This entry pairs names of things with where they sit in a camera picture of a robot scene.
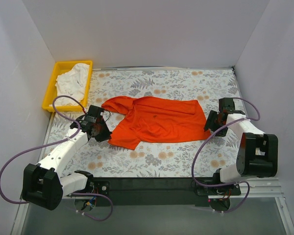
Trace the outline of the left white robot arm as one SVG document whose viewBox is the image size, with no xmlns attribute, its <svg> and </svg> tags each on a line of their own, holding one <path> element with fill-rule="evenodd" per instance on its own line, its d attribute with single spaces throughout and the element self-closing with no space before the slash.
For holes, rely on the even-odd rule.
<svg viewBox="0 0 294 235">
<path fill-rule="evenodd" d="M 91 105 L 88 112 L 70 125 L 64 141 L 58 144 L 36 165 L 24 169 L 22 199 L 48 210 L 54 210 L 64 196 L 78 192 L 88 196 L 94 192 L 93 175 L 77 170 L 63 176 L 62 173 L 77 153 L 91 138 L 98 142 L 111 138 L 111 132 L 103 118 L 104 109 Z"/>
</svg>

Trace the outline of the orange t shirt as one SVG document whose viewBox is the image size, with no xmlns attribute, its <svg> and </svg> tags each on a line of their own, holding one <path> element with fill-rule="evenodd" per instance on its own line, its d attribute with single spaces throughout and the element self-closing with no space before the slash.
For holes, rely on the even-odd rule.
<svg viewBox="0 0 294 235">
<path fill-rule="evenodd" d="M 179 143 L 202 141 L 210 136 L 204 130 L 206 117 L 196 100 L 117 96 L 105 101 L 102 108 L 124 115 L 109 140 L 118 147 L 135 150 L 142 141 Z"/>
</svg>

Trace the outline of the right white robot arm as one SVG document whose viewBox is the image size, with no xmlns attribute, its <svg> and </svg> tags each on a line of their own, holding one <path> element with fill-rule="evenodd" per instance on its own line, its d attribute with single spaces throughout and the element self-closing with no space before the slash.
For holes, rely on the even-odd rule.
<svg viewBox="0 0 294 235">
<path fill-rule="evenodd" d="M 225 137 L 228 129 L 238 137 L 240 146 L 236 163 L 213 174 L 212 190 L 223 194 L 230 183 L 249 178 L 274 177 L 278 170 L 278 137 L 255 127 L 251 118 L 237 110 L 234 98 L 219 99 L 219 111 L 210 111 L 204 126 L 216 137 Z"/>
</svg>

